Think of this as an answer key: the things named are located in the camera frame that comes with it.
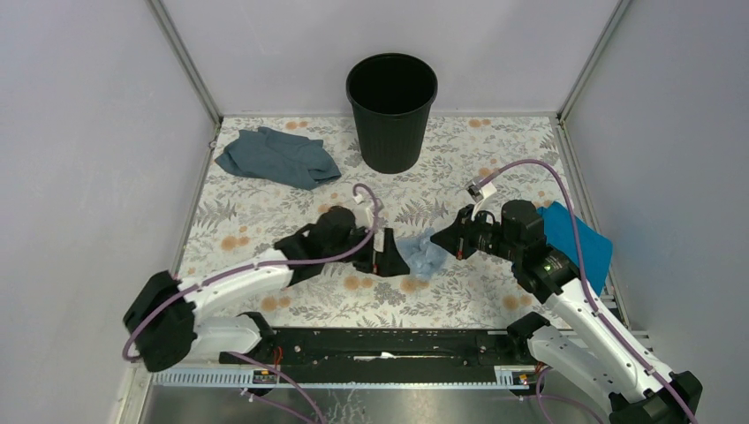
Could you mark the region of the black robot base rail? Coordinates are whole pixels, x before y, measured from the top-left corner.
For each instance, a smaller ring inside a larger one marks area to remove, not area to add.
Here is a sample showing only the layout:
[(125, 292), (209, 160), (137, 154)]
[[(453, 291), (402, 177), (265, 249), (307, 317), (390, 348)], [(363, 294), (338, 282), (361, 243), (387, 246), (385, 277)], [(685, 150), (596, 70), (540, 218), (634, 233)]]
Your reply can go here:
[(278, 328), (240, 359), (255, 360), (299, 384), (526, 386), (542, 366), (505, 330)]

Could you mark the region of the light blue plastic trash bag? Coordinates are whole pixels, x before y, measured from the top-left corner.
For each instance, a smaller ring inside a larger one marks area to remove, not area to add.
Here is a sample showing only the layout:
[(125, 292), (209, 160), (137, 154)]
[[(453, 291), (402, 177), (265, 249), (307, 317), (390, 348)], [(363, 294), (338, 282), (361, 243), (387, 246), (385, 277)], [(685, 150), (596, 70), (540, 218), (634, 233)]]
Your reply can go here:
[(419, 235), (397, 241), (397, 250), (410, 268), (410, 276), (422, 281), (430, 280), (447, 259), (447, 252), (431, 241), (434, 234), (434, 228), (427, 228)]

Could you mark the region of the black plastic trash bin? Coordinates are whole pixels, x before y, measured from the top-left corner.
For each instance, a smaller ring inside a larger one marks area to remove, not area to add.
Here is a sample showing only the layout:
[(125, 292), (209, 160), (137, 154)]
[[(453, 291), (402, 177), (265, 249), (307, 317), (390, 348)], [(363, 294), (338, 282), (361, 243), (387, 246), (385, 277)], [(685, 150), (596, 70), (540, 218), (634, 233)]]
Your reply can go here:
[(365, 164), (382, 174), (411, 169), (438, 93), (434, 70), (417, 57), (382, 53), (352, 67), (345, 92)]

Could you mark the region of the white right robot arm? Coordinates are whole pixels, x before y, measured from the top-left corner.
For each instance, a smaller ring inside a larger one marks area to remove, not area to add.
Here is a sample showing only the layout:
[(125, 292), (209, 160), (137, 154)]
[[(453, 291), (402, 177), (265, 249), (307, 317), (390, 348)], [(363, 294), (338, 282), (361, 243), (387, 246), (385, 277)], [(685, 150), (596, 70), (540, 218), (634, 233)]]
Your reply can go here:
[(694, 423), (702, 385), (658, 360), (607, 309), (579, 267), (547, 241), (544, 222), (530, 201), (509, 201), (495, 220), (472, 205), (435, 233), (432, 242), (459, 260), (473, 253), (511, 262), (520, 286), (557, 314), (585, 343), (567, 340), (540, 314), (508, 327), (512, 360), (541, 362), (583, 390), (611, 423)]

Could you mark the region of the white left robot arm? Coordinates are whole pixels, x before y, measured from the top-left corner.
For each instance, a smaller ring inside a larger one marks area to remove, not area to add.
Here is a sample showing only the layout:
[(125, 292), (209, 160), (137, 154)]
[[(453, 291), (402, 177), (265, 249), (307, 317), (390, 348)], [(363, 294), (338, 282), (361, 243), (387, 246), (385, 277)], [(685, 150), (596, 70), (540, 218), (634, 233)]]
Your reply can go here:
[(223, 352), (243, 353), (254, 363), (274, 351), (273, 330), (259, 313), (217, 317), (235, 301), (280, 291), (319, 276), (332, 262), (350, 263), (358, 272), (405, 276), (410, 268), (397, 250), (391, 228), (359, 225), (348, 208), (334, 207), (260, 255), (211, 276), (152, 275), (125, 312), (130, 336), (126, 360), (141, 361), (150, 372), (185, 359)]

